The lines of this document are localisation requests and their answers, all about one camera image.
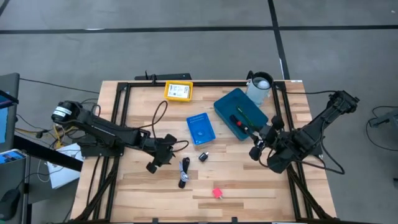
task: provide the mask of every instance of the red object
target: red object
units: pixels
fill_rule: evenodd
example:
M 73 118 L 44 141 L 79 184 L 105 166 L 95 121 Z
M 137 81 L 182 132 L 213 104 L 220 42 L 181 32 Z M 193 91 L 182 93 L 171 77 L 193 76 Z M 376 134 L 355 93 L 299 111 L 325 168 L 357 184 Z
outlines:
M 213 195 L 215 198 L 223 198 L 223 193 L 218 187 L 213 189 Z

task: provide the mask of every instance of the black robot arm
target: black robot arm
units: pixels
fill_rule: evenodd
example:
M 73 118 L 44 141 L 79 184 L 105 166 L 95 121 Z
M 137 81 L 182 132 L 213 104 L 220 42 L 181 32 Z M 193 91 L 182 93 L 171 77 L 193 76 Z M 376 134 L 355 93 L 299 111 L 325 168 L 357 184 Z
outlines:
M 149 131 L 118 126 L 84 109 L 79 102 L 60 102 L 51 118 L 54 123 L 65 128 L 74 126 L 84 131 L 93 137 L 95 143 L 99 143 L 107 150 L 115 151 L 118 148 L 130 147 L 150 154 L 154 157 L 147 166 L 151 173 L 156 171 L 156 166 L 170 164 L 174 156 L 172 145 L 177 140 L 172 135 L 168 134 L 165 138 L 150 138 Z M 87 139 L 90 140 L 90 138 L 82 138 L 78 144 L 86 147 L 90 143 Z
M 316 118 L 291 132 L 280 131 L 283 121 L 273 118 L 273 125 L 264 126 L 259 131 L 259 138 L 253 138 L 255 147 L 249 153 L 252 159 L 258 160 L 262 150 L 269 147 L 275 153 L 267 158 L 268 167 L 276 173 L 282 173 L 293 161 L 302 161 L 309 154 L 321 154 L 323 130 L 340 115 L 354 112 L 359 102 L 358 98 L 345 91 L 336 91 L 329 99 L 326 109 Z

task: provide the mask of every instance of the concrete floor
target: concrete floor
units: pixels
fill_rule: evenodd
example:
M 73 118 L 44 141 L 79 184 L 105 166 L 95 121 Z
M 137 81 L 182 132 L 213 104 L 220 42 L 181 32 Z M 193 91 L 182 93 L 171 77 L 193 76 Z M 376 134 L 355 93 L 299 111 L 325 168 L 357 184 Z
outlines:
M 280 26 L 398 24 L 394 0 L 279 0 L 275 9 Z M 261 0 L 10 0 L 0 17 L 0 30 L 271 25 L 268 3 Z M 281 31 L 281 36 L 291 79 L 303 80 L 307 91 L 346 90 L 361 99 L 355 114 L 340 117 L 325 131 L 326 147 L 346 169 L 346 175 L 328 173 L 338 216 L 396 223 L 392 178 L 398 177 L 398 153 L 372 146 L 364 128 L 373 107 L 397 105 L 398 31 L 300 30 Z M 103 80 L 132 80 L 145 70 L 190 72 L 194 79 L 242 79 L 248 70 L 262 70 L 282 78 L 271 30 L 0 35 L 0 74 L 18 72 L 23 78 L 99 91 Z M 59 101 L 96 97 L 24 81 L 19 96 L 18 113 L 45 128 Z M 327 95 L 308 99 L 316 115 Z M 29 128 L 22 122 L 17 126 Z M 370 134 L 380 144 L 398 145 L 389 125 Z M 35 177 L 32 183 L 33 223 L 62 221 L 76 182 L 54 191 Z

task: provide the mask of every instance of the small black object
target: small black object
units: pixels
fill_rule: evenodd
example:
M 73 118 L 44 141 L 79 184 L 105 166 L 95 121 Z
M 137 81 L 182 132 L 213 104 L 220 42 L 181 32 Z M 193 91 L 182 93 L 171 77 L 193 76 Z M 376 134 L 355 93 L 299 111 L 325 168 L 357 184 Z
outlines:
M 238 224 L 238 218 L 237 217 L 232 217 L 231 221 L 232 221 L 232 224 Z
M 256 146 L 252 147 L 249 152 L 250 158 L 254 161 L 258 161 L 260 158 L 260 151 L 261 151 L 261 149 L 259 149 L 258 147 L 256 147 Z
M 200 160 L 201 162 L 204 162 L 204 161 L 207 159 L 207 157 L 209 157 L 208 154 L 209 154 L 209 152 L 204 152 L 204 153 L 202 153 L 202 154 L 199 156 L 199 160 Z
M 275 130 L 280 130 L 285 126 L 284 120 L 280 116 L 274 116 L 271 123 Z
M 39 131 L 38 133 L 36 133 L 36 138 L 42 138 L 44 133 L 49 132 L 49 130 L 43 130 L 43 131 Z
M 21 193 L 18 189 L 7 191 L 0 200 L 0 220 L 10 220 L 17 211 L 18 201 Z
M 157 168 L 156 168 L 155 165 L 153 165 L 153 163 L 148 162 L 147 170 L 148 170 L 151 174 L 154 174 L 154 173 L 156 172 Z

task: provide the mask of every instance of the wooden tabletop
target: wooden tabletop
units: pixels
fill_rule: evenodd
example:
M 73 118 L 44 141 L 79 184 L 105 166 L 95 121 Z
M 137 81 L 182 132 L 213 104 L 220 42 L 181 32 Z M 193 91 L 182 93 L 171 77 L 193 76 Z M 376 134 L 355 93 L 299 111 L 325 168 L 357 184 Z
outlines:
M 117 83 L 105 81 L 102 84 L 98 104 L 101 105 L 100 116 L 104 119 L 111 119 Z M 302 82 L 286 81 L 286 85 L 287 91 L 304 91 Z M 146 170 L 147 163 L 152 161 L 151 156 L 125 149 L 118 170 L 112 222 L 151 222 L 154 217 L 159 218 L 160 222 L 230 222 L 231 217 L 250 222 L 295 220 L 286 172 L 276 174 L 251 160 L 248 153 L 253 146 L 252 140 L 236 139 L 214 111 L 213 103 L 233 89 L 235 87 L 194 86 L 191 102 L 169 102 L 164 117 L 155 125 L 156 135 L 164 137 L 170 133 L 178 140 L 188 140 L 190 145 L 176 153 L 177 157 L 171 160 L 171 165 L 158 168 L 155 174 Z M 126 124 L 130 127 L 150 124 L 153 113 L 162 100 L 163 87 L 133 87 Z M 285 119 L 281 94 L 279 100 Z M 289 95 L 289 101 L 296 128 L 311 121 L 305 95 Z M 123 100 L 119 106 L 119 120 L 122 103 Z M 275 115 L 272 96 L 266 99 L 261 110 L 270 119 Z M 194 147 L 185 119 L 204 112 L 208 113 L 216 139 L 205 146 Z M 206 151 L 209 152 L 209 157 L 202 163 L 198 156 Z M 184 157 L 189 157 L 191 161 L 188 169 L 190 181 L 184 189 L 180 189 L 178 162 Z M 71 218 L 77 217 L 86 206 L 95 160 L 93 157 L 84 161 Z M 307 160 L 321 165 L 313 158 Z M 98 186 L 101 163 L 102 160 L 96 171 L 93 192 L 96 192 Z M 325 171 L 310 166 L 304 166 L 304 171 L 309 191 L 327 213 L 335 216 Z M 213 198 L 211 191 L 215 187 L 223 191 L 223 199 Z M 106 194 L 101 204 L 100 217 L 104 217 Z M 298 198 L 302 216 L 305 217 L 301 194 L 298 194 Z

